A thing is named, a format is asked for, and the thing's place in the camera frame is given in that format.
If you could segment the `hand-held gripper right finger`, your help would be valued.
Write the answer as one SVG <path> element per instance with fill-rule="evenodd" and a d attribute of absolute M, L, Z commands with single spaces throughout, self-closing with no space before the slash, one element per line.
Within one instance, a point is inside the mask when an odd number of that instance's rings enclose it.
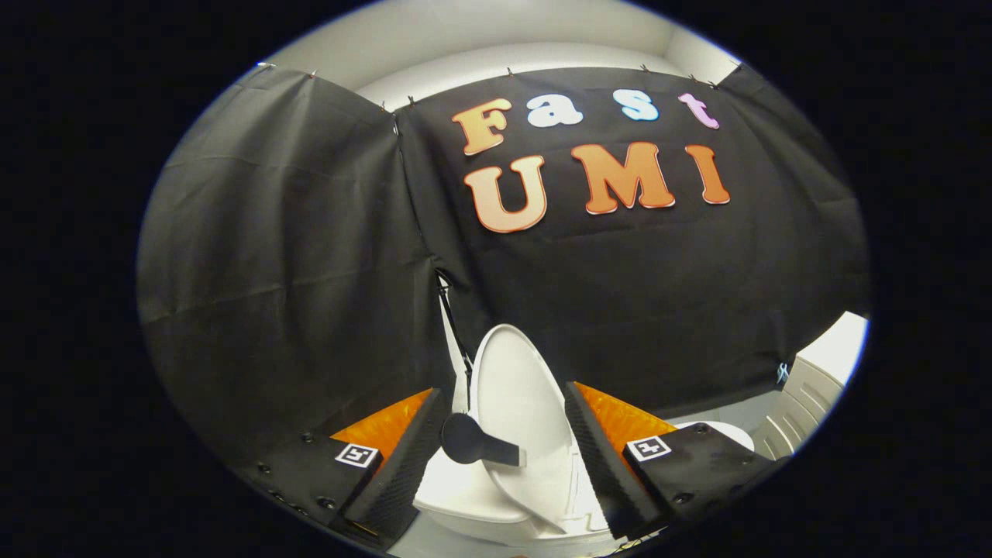
<path fill-rule="evenodd" d="M 674 427 L 574 381 L 564 384 L 563 396 L 595 497 L 617 538 L 703 522 L 780 469 L 778 460 L 712 424 Z"/>

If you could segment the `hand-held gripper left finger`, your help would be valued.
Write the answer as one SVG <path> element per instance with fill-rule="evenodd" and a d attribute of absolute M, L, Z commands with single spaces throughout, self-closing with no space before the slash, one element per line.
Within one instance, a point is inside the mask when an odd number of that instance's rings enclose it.
<path fill-rule="evenodd" d="M 412 501 L 449 409 L 442 390 L 422 390 L 336 434 L 301 433 L 235 473 L 304 522 L 389 548 L 418 515 Z"/>

